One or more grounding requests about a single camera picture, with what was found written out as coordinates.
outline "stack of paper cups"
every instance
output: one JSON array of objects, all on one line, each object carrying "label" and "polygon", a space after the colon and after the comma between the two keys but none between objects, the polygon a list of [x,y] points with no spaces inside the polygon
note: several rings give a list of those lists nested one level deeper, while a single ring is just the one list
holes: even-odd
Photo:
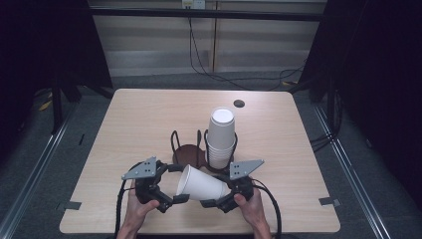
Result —
[{"label": "stack of paper cups", "polygon": [[211,167],[228,165],[235,145],[235,116],[229,108],[219,107],[211,113],[207,134],[207,155]]}]

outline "brown coaster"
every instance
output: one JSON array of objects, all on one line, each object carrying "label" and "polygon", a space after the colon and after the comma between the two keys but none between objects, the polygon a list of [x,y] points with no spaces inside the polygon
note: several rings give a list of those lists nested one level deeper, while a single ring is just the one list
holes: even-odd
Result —
[{"label": "brown coaster", "polygon": [[200,168],[206,166],[205,151],[193,144],[185,144],[178,147],[173,154],[173,163]]}]

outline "power outlet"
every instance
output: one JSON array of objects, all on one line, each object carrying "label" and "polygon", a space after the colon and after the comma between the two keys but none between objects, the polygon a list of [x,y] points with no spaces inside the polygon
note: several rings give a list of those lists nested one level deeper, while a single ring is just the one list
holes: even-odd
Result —
[{"label": "power outlet", "polygon": [[205,0],[193,0],[194,9],[205,9]]},{"label": "power outlet", "polygon": [[182,0],[182,9],[193,9],[193,0]]}]

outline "gray floor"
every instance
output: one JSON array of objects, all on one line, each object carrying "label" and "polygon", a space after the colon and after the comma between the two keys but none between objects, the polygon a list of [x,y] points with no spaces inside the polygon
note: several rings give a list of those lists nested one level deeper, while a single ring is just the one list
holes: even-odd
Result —
[{"label": "gray floor", "polygon": [[[226,78],[276,78],[277,72],[226,73]],[[294,81],[298,75],[287,78]],[[114,78],[114,89],[208,89],[245,90],[227,81],[217,81],[197,74]],[[234,82],[248,90],[276,91],[289,87],[275,80],[238,80]],[[83,98],[69,120],[61,142],[54,151],[46,171],[25,210],[13,238],[106,238],[109,235],[65,235],[59,225],[64,212],[57,210],[60,202],[69,201],[84,167],[110,100],[89,89],[81,89]],[[43,112],[38,107],[47,96],[35,99],[31,116],[20,133],[20,140],[9,160],[0,169],[0,216],[2,220],[25,185],[37,163],[52,129],[52,108]],[[310,103],[308,92],[294,94],[309,139],[323,135],[315,104]],[[71,107],[65,101],[65,112]],[[354,170],[362,181],[373,205],[378,210],[391,238],[422,238],[422,216],[400,183],[391,176],[376,151],[369,148],[358,127],[344,113],[338,137],[349,156]],[[376,238],[361,204],[347,180],[331,145],[316,153],[326,186],[332,198],[338,199],[335,208],[341,229],[334,234],[296,234],[298,238]],[[144,236],[142,238],[160,238]]]}]

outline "small round object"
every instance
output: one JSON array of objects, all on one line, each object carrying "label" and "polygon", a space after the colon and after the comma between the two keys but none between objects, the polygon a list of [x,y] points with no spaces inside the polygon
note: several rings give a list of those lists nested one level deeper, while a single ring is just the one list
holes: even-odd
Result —
[{"label": "small round object", "polygon": [[235,105],[235,107],[237,107],[237,108],[242,108],[242,107],[244,107],[244,106],[245,106],[245,102],[244,102],[244,101],[242,101],[242,100],[236,100],[236,101],[233,103],[233,105]]}]

